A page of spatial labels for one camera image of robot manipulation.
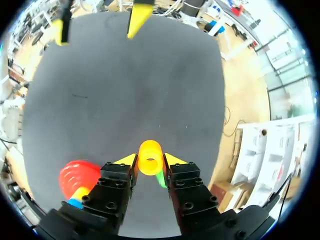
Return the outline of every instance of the green object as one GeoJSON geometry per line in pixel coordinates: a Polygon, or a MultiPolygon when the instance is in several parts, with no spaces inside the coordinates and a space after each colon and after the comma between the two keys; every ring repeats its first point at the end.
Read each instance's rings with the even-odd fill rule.
{"type": "Polygon", "coordinates": [[[166,189],[167,186],[166,186],[166,182],[165,182],[164,171],[161,170],[161,172],[159,172],[158,174],[156,174],[155,177],[156,177],[156,179],[158,180],[160,186],[163,187],[164,189],[166,189]]]}

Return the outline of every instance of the white shelf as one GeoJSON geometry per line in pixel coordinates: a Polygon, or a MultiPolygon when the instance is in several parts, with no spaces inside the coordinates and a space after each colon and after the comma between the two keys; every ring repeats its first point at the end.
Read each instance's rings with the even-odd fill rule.
{"type": "Polygon", "coordinates": [[[276,191],[276,188],[279,189],[287,178],[289,166],[292,161],[294,162],[293,150],[297,142],[295,132],[294,126],[269,127],[267,129],[267,141],[260,173],[246,206],[263,205],[270,194],[276,191]],[[283,139],[287,139],[286,144],[283,144],[283,141],[275,142],[275,139],[280,139],[280,132],[285,136],[283,139]],[[279,149],[283,151],[281,154],[277,154],[279,149]]]}
{"type": "Polygon", "coordinates": [[[309,139],[315,122],[315,115],[312,114],[262,123],[239,124],[242,141],[231,184],[242,181],[254,184],[245,206],[262,206],[270,194],[280,188],[295,169],[301,145],[309,139]],[[300,127],[302,123],[306,125],[306,130],[300,127]],[[266,136],[262,136],[262,129],[266,130],[266,136]],[[304,139],[301,139],[301,131],[304,132],[304,139]],[[251,178],[248,178],[246,169],[250,167],[254,169],[254,173],[251,172],[251,178]]]}
{"type": "Polygon", "coordinates": [[[262,129],[247,128],[242,132],[242,141],[231,184],[246,181],[254,184],[264,158],[267,137],[262,129]]]}

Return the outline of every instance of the yellow cylinder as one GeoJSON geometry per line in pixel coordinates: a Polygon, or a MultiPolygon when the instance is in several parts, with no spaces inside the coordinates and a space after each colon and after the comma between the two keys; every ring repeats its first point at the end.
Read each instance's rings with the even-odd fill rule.
{"type": "Polygon", "coordinates": [[[162,171],[164,165],[161,146],[154,140],[144,141],[139,148],[138,167],[148,176],[153,176],[162,171]]]}
{"type": "Polygon", "coordinates": [[[81,202],[81,199],[84,195],[88,195],[90,190],[84,186],[79,187],[74,194],[72,195],[71,199],[76,199],[81,202]]]}

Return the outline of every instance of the red object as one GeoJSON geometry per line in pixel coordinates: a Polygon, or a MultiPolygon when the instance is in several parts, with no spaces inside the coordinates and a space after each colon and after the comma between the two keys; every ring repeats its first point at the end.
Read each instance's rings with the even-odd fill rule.
{"type": "Polygon", "coordinates": [[[237,16],[237,17],[239,17],[240,16],[240,14],[243,12],[243,10],[244,10],[244,6],[240,6],[240,7],[232,7],[231,8],[231,11],[237,16]]]}
{"type": "Polygon", "coordinates": [[[279,181],[282,177],[282,174],[284,173],[284,165],[282,164],[281,167],[280,167],[280,171],[279,171],[279,174],[278,174],[278,177],[277,177],[277,181],[279,181]]]}
{"type": "Polygon", "coordinates": [[[79,187],[93,189],[100,178],[100,166],[84,160],[69,162],[60,171],[59,184],[63,195],[69,200],[79,187]]]}

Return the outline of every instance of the cardboard box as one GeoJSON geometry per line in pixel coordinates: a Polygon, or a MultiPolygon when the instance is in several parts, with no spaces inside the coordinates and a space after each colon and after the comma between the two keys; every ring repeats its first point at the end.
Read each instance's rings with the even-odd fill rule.
{"type": "Polygon", "coordinates": [[[211,193],[218,199],[218,211],[220,213],[233,209],[243,194],[243,189],[229,182],[215,183],[211,193]]]}
{"type": "Polygon", "coordinates": [[[254,189],[254,185],[245,181],[241,181],[236,183],[235,186],[242,189],[242,195],[240,196],[237,204],[234,206],[234,208],[239,209],[247,203],[254,189]]]}
{"type": "MultiPolygon", "coordinates": [[[[301,183],[301,178],[299,178],[299,177],[294,176],[291,179],[290,187],[289,187],[288,193],[287,193],[286,198],[285,198],[286,200],[287,199],[291,199],[296,195],[296,193],[297,193],[297,191],[299,189],[300,183],[301,183]]],[[[286,187],[285,187],[285,189],[283,191],[281,199],[283,199],[285,197],[287,188],[288,188],[288,184],[286,185],[286,187]]]]}

